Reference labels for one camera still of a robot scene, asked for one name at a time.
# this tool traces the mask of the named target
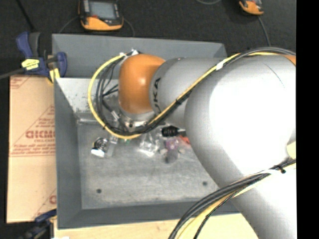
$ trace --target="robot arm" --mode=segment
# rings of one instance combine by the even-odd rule
[[[296,140],[296,61],[290,53],[166,62],[139,54],[122,64],[119,100],[122,120],[131,126],[123,135],[110,132],[137,137],[139,126],[153,125],[166,112],[167,123],[186,129],[199,161],[220,188],[287,162],[287,143]],[[173,103],[178,107],[168,113]],[[296,194],[294,171],[236,197],[233,204],[260,239],[297,238]]]

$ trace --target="metal part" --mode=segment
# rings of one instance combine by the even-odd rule
[[[106,152],[108,151],[108,140],[105,138],[98,138],[91,149],[91,154],[98,157],[105,157]]]
[[[88,155],[96,139],[116,141],[87,107],[89,81],[60,78],[55,84],[60,228],[178,219],[218,188],[191,148],[170,164],[158,152],[141,153],[139,138],[118,141],[112,158]],[[229,212],[236,212],[231,204],[217,213]]]
[[[296,68],[282,56],[245,58],[191,93],[186,131],[201,164],[224,187],[290,157],[296,123]],[[296,172],[232,200],[260,239],[297,238]]]
[[[131,114],[123,110],[121,107],[119,112],[120,120],[129,132],[136,131],[139,128],[144,128],[146,122],[154,116],[154,112],[145,114]]]
[[[158,114],[221,58],[177,58],[166,61],[155,72],[150,87],[152,109]],[[185,128],[186,102],[165,120],[178,128]]]

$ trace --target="black carpet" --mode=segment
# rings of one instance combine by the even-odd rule
[[[78,0],[20,0],[36,30],[41,32],[40,54],[51,52],[51,35],[77,15]],[[296,51],[297,0],[262,0],[261,19],[273,46]],[[204,40],[223,43],[228,55],[267,46],[261,24],[255,16],[244,16],[235,0],[202,5],[195,0],[119,0],[125,19],[134,27],[136,37],[178,40]],[[0,0],[0,73],[19,67],[15,38],[30,30],[15,0]],[[84,32],[76,19],[63,32]],[[127,23],[115,36],[132,36]],[[5,225],[5,198],[8,149],[8,81],[0,80],[0,238],[15,239],[30,227]]]

